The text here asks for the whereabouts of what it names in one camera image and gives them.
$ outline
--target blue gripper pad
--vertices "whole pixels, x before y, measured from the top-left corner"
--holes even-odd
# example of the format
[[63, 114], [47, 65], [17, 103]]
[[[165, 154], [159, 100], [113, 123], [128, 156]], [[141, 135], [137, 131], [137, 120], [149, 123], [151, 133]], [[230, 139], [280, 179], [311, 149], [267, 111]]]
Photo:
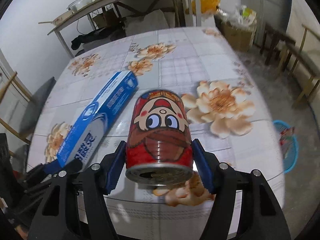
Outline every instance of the blue gripper pad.
[[54, 160], [53, 162], [47, 163], [44, 166], [44, 172], [46, 174], [56, 174], [60, 170], [61, 170], [61, 166], [60, 166], [58, 160]]
[[121, 141], [119, 147], [116, 150], [116, 158], [111, 164], [111, 167], [107, 174], [107, 184], [106, 191], [107, 195], [111, 193], [117, 186], [122, 168], [125, 164], [125, 151], [126, 151], [126, 142]]
[[213, 185], [213, 173], [204, 156], [205, 150], [198, 139], [193, 140], [191, 142], [191, 146], [193, 150], [193, 159], [196, 163], [202, 184], [211, 194], [213, 194], [215, 191], [215, 187]]

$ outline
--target toothpaste box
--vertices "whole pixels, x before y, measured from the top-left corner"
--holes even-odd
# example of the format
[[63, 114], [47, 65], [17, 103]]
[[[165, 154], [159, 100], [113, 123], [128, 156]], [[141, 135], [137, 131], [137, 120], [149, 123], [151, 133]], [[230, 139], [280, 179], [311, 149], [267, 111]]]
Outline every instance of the toothpaste box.
[[73, 159], [86, 167], [103, 135], [112, 126], [138, 82], [131, 71], [114, 74], [93, 101], [83, 110], [62, 143], [57, 159], [61, 167]]

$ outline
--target cardboard box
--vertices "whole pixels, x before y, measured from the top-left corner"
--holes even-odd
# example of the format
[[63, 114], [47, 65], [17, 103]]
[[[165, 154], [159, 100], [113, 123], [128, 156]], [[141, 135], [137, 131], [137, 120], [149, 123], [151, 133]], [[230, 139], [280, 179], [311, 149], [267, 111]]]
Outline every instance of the cardboard box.
[[98, 29], [103, 27], [114, 27], [119, 24], [119, 19], [117, 18], [114, 10], [108, 10], [105, 12], [105, 14], [106, 17], [103, 17], [103, 13], [100, 13], [92, 18]]
[[256, 26], [243, 30], [223, 22], [221, 28], [222, 34], [234, 50], [247, 52], [252, 47]]
[[83, 170], [104, 134], [133, 95], [138, 82], [131, 71], [117, 72], [83, 110], [62, 143], [57, 159], [64, 167], [73, 159]]

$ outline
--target yellow bag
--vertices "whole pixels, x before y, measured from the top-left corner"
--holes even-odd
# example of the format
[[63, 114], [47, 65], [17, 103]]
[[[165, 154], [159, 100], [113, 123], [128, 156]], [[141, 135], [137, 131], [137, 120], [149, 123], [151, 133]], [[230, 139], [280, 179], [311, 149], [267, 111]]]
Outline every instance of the yellow bag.
[[[201, 13], [215, 13], [218, 9], [220, 0], [201, 0]], [[196, 2], [192, 0], [192, 13], [196, 14]]]

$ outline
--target flower pattern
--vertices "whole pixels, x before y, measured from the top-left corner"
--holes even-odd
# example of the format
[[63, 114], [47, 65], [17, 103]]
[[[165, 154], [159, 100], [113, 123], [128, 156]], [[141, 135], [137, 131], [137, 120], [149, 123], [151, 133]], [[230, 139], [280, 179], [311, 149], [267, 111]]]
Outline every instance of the flower pattern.
[[252, 82], [250, 81], [249, 75], [247, 74], [247, 72], [241, 68], [241, 64], [237, 63], [237, 62], [233, 62], [233, 64], [237, 67], [235, 69], [236, 73], [241, 76], [241, 81], [239, 82], [239, 85], [241, 87], [245, 87], [246, 85], [248, 85], [249, 87], [253, 87]]
[[131, 46], [129, 48], [129, 51], [131, 52], [138, 52], [140, 49], [139, 49], [139, 44], [133, 42], [131, 43]]
[[131, 70], [136, 76], [142, 76], [145, 72], [148, 72], [152, 69], [153, 64], [150, 60], [142, 59], [140, 61], [132, 61], [128, 66], [128, 69]]
[[203, 32], [207, 35], [212, 35], [214, 37], [220, 37], [221, 34], [219, 32], [214, 31], [213, 29], [204, 29]]
[[197, 206], [206, 200], [214, 200], [214, 195], [204, 188], [198, 172], [194, 171], [190, 180], [173, 186], [160, 186], [152, 192], [156, 196], [164, 196], [168, 206], [178, 204]]
[[163, 58], [165, 54], [172, 52], [175, 48], [174, 45], [165, 45], [164, 43], [153, 44], [141, 49], [137, 57], [149, 60]]
[[82, 58], [76, 59], [73, 63], [71, 63], [68, 69], [73, 70], [72, 74], [74, 76], [80, 74], [85, 77], [88, 75], [88, 72], [90, 71], [90, 67], [93, 66], [94, 62], [98, 59], [100, 59], [98, 54], [92, 54], [87, 57], [82, 57]]
[[52, 162], [57, 159], [57, 153], [63, 140], [66, 138], [70, 132], [71, 126], [63, 122], [61, 124], [56, 124], [51, 133], [47, 137], [47, 147], [45, 148], [44, 154], [47, 162]]
[[230, 132], [245, 135], [252, 129], [246, 119], [255, 112], [254, 103], [246, 99], [247, 93], [241, 87], [230, 88], [223, 81], [201, 81], [197, 87], [198, 98], [183, 94], [181, 99], [187, 112], [187, 118], [195, 123], [211, 123], [210, 131], [226, 138]]

